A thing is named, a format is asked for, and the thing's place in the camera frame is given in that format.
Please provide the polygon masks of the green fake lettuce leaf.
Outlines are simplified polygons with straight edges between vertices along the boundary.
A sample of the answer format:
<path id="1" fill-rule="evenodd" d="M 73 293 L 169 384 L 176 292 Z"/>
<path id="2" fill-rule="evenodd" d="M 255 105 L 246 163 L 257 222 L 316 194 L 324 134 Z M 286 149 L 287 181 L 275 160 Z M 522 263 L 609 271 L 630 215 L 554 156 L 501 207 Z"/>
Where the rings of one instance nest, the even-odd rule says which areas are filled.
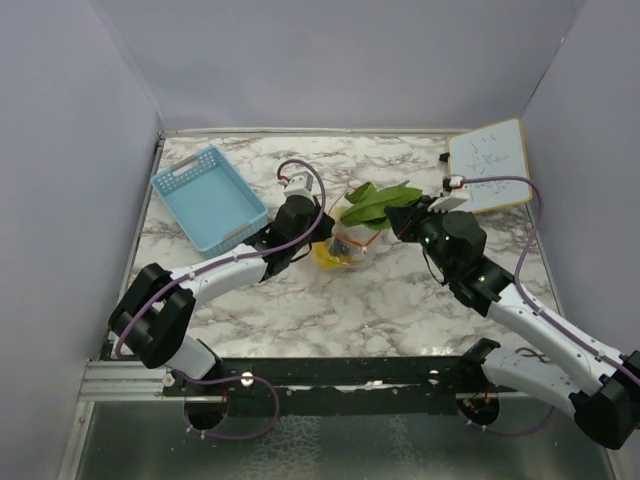
<path id="1" fill-rule="evenodd" d="M 345 195 L 351 206 L 340 214 L 340 222 L 345 227 L 364 225 L 373 231 L 385 230 L 390 227 L 385 213 L 387 207 L 407 206 L 422 194 L 421 189 L 409 187 L 407 181 L 381 190 L 367 182 Z"/>

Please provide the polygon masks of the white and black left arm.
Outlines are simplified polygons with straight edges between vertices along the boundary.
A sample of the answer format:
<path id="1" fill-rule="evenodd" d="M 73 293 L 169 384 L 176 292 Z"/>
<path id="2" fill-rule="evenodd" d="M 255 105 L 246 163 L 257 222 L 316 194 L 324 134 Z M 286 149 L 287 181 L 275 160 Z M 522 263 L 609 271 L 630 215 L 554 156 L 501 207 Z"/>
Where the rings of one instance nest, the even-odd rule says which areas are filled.
<path id="1" fill-rule="evenodd" d="M 190 267 L 144 267 L 109 318 L 110 330 L 149 369 L 168 367 L 206 395 L 220 385 L 219 357 L 187 334 L 195 311 L 236 289 L 264 282 L 331 236 L 335 220 L 316 200 L 288 197 L 276 217 L 233 250 Z"/>

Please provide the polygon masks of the clear zip bag orange seal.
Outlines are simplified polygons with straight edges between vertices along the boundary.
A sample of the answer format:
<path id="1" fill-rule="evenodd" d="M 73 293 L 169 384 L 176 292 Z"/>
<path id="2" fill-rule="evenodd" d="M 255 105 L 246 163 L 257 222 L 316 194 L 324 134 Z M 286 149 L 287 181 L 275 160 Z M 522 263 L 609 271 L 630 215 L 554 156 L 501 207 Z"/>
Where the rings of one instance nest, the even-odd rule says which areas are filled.
<path id="1" fill-rule="evenodd" d="M 345 227 L 340 222 L 340 214 L 350 206 L 344 197 L 334 201 L 328 213 L 335 220 L 335 224 L 331 237 L 323 241 L 331 255 L 344 257 L 350 263 L 350 266 L 345 268 L 363 266 L 381 235 L 381 231 L 373 231 L 364 225 Z"/>

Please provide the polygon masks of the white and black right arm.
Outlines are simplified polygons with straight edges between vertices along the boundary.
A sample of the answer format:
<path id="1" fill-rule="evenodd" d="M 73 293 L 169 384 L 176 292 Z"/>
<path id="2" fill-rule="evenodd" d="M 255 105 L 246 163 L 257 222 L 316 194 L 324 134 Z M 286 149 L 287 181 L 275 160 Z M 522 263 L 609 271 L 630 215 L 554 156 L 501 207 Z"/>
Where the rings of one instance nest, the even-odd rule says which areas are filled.
<path id="1" fill-rule="evenodd" d="M 587 335 L 540 300 L 484 253 L 486 232 L 469 212 L 435 212 L 424 196 L 385 212 L 396 237 L 417 243 L 454 297 L 520 335 L 548 364 L 519 358 L 482 341 L 478 357 L 459 367 L 461 383 L 481 391 L 504 386 L 572 417 L 597 444 L 620 449 L 639 427 L 639 354 L 623 354 Z"/>

